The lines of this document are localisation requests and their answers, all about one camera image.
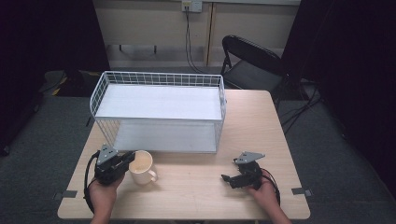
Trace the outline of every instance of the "hand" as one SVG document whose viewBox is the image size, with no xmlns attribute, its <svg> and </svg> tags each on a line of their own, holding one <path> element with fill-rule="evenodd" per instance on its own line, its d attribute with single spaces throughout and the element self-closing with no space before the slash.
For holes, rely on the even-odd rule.
<svg viewBox="0 0 396 224">
<path fill-rule="evenodd" d="M 111 217 L 114 203 L 117 199 L 117 188 L 122 182 L 125 175 L 108 186 L 104 186 L 97 180 L 90 184 L 90 195 L 95 213 L 91 223 L 108 223 Z"/>
<path fill-rule="evenodd" d="M 270 177 L 264 170 L 262 170 L 262 174 Z M 274 223 L 291 223 L 277 202 L 274 186 L 270 180 L 262 177 L 262 186 L 258 190 L 252 186 L 248 186 L 246 189 Z"/>
</svg>

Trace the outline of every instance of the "power socket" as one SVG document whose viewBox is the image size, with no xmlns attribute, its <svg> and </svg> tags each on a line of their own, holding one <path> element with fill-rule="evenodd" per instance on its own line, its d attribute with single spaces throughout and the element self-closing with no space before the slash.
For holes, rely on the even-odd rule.
<svg viewBox="0 0 396 224">
<path fill-rule="evenodd" d="M 202 12 L 202 1 L 181 1 L 181 11 Z"/>
</svg>

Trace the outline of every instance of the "wooden table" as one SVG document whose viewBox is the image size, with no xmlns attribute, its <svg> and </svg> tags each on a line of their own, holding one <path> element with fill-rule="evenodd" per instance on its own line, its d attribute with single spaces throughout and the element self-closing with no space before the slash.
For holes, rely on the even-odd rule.
<svg viewBox="0 0 396 224">
<path fill-rule="evenodd" d="M 291 219 L 309 218 L 305 196 L 291 192 L 291 189 L 300 188 L 301 183 L 270 94 L 267 91 L 226 90 L 226 97 L 227 114 L 218 153 L 153 152 L 158 181 L 138 187 L 128 172 L 119 187 L 112 218 L 268 219 L 244 189 L 232 189 L 221 179 L 220 175 L 239 175 L 233 159 L 242 151 L 264 153 L 265 157 L 257 163 L 276 179 L 286 215 Z M 78 193 L 75 198 L 63 198 L 58 210 L 60 218 L 92 218 L 83 199 L 84 173 L 89 158 L 105 141 L 98 126 L 93 125 L 67 188 Z"/>
</svg>

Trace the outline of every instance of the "person's left hand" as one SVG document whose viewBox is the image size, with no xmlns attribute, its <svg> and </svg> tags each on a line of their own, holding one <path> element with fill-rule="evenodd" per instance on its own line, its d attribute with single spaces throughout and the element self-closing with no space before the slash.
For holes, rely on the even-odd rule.
<svg viewBox="0 0 396 224">
<path fill-rule="evenodd" d="M 117 188 L 125 175 L 108 186 L 93 180 L 89 186 L 91 202 L 94 209 L 92 223 L 108 223 L 114 203 L 117 199 Z"/>
</svg>

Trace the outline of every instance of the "white mug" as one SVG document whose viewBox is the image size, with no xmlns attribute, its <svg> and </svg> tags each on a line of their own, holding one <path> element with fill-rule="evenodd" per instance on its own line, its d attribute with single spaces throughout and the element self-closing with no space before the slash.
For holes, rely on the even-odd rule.
<svg viewBox="0 0 396 224">
<path fill-rule="evenodd" d="M 154 167 L 151 154 L 147 151 L 139 150 L 134 153 L 134 161 L 129 163 L 129 171 L 136 184 L 146 185 L 149 182 L 157 181 L 157 174 L 152 171 Z"/>
</svg>

